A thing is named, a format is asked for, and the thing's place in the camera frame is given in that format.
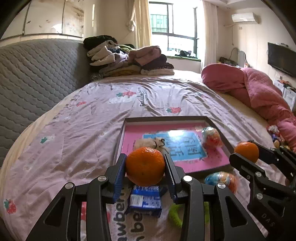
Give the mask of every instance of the blue snack box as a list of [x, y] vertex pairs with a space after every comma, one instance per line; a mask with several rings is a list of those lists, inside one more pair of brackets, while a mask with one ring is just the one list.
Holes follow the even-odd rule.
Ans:
[[149, 216], [161, 215], [161, 199], [158, 186], [140, 187], [135, 185], [128, 198], [126, 213], [140, 212]]

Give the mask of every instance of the pink comforter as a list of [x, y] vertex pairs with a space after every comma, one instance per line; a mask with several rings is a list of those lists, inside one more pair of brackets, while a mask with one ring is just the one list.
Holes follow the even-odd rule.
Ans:
[[232, 95], [270, 125], [277, 125], [290, 148], [296, 152], [296, 118], [268, 75], [252, 68], [211, 64], [202, 70], [202, 79], [209, 88]]

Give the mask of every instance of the orange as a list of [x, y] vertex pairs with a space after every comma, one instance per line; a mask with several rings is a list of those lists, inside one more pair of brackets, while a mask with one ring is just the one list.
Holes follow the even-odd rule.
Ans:
[[156, 185], [165, 172], [165, 161], [160, 151], [141, 147], [126, 158], [126, 174], [138, 186]]
[[251, 142], [240, 142], [234, 149], [234, 152], [241, 154], [243, 157], [255, 163], [259, 158], [258, 147]]

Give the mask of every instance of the television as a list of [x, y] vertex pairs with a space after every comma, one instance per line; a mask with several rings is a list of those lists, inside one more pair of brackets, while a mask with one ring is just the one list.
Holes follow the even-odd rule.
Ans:
[[287, 47], [268, 43], [268, 64], [296, 77], [296, 52]]

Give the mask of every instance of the window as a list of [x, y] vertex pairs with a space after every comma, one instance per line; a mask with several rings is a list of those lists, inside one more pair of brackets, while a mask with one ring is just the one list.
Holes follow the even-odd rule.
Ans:
[[180, 3], [149, 2], [152, 44], [163, 52], [192, 51], [197, 54], [196, 7]]

